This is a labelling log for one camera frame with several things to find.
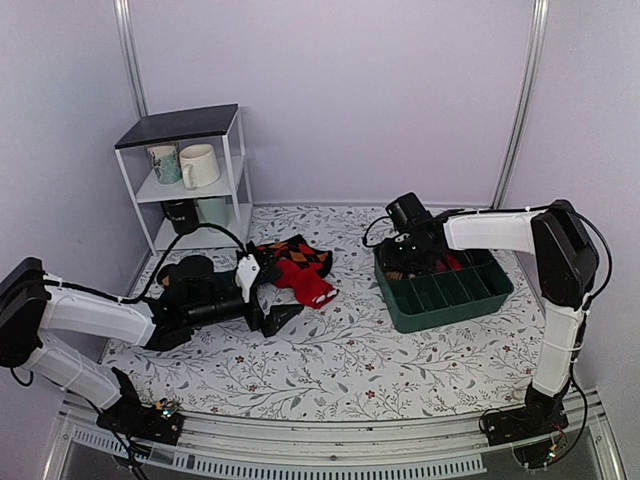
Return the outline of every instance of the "patterned sock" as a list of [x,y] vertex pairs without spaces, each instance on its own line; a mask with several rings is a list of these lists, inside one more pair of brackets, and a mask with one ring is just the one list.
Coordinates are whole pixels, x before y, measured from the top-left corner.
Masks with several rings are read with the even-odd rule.
[[313,268],[300,268],[288,259],[278,260],[282,277],[275,282],[278,288],[293,288],[296,299],[311,308],[320,308],[338,294],[338,290],[322,280]]

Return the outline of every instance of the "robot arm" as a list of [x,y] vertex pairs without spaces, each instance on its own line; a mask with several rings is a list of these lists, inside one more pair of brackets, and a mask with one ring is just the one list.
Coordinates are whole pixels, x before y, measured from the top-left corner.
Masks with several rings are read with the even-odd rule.
[[158,299],[134,303],[91,289],[78,291],[79,286],[45,273],[40,260],[27,258],[0,283],[0,366],[22,367],[86,398],[102,410],[102,427],[176,444],[182,427],[176,405],[143,406],[124,372],[97,365],[53,331],[167,351],[189,341],[196,327],[244,317],[251,330],[270,336],[301,307],[278,306],[265,317],[254,288],[260,271],[251,254],[239,258],[235,271],[221,273],[214,273],[206,257],[186,257],[163,268],[165,290]]
[[535,255],[545,316],[538,366],[522,411],[483,417],[485,431],[493,445],[548,433],[555,428],[551,424],[566,426],[562,397],[582,346],[599,263],[571,204],[558,200],[536,211],[449,211],[433,217],[409,193],[387,206],[387,213],[402,235],[396,240],[402,252],[497,249]]
[[569,380],[598,266],[597,252],[584,227],[567,213],[571,205],[553,205],[558,209],[455,216],[443,225],[452,250],[514,250],[536,256],[545,332],[532,386],[547,397],[560,393]]

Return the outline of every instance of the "floral tablecloth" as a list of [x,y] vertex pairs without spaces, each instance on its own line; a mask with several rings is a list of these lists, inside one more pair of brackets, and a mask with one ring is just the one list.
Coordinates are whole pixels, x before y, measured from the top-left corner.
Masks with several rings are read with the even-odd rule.
[[[305,308],[278,335],[265,339],[238,319],[199,330],[167,353],[112,340],[103,364],[128,373],[147,400],[176,399],[186,410],[307,421],[423,418],[521,403],[535,368],[543,318],[509,252],[496,258],[515,291],[494,314],[414,334],[394,330],[361,244],[378,207],[261,207],[252,239],[284,240],[301,233],[334,252],[327,281],[340,289],[322,310]],[[379,223],[372,237],[388,226]],[[169,261],[200,253],[219,271],[232,255],[181,250]],[[151,258],[138,288],[155,266]],[[159,294],[154,286],[152,294]],[[261,303],[295,301],[290,290],[261,287]]]

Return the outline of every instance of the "green organizer tray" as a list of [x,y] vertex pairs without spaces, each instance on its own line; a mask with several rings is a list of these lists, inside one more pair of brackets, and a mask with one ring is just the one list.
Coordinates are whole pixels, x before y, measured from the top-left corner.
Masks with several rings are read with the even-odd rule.
[[497,312],[513,284],[488,250],[454,255],[462,270],[389,281],[375,262],[375,274],[393,324],[417,332]]

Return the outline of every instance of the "purple wall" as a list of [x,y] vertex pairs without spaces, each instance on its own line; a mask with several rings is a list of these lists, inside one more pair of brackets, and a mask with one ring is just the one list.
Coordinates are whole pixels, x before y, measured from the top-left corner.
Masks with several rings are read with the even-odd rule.
[[152,113],[246,106],[259,202],[488,204],[531,2],[132,3]]
[[640,478],[639,24],[634,0],[551,3],[507,198],[508,206],[568,198],[611,245],[613,280],[591,308],[577,372],[600,392],[630,479]]
[[[5,2],[0,58],[0,277],[35,255],[124,293],[147,247],[112,150],[135,121],[113,2]],[[81,343],[92,355],[101,346]],[[0,370],[0,478],[41,476],[61,399],[42,379],[27,390]]]

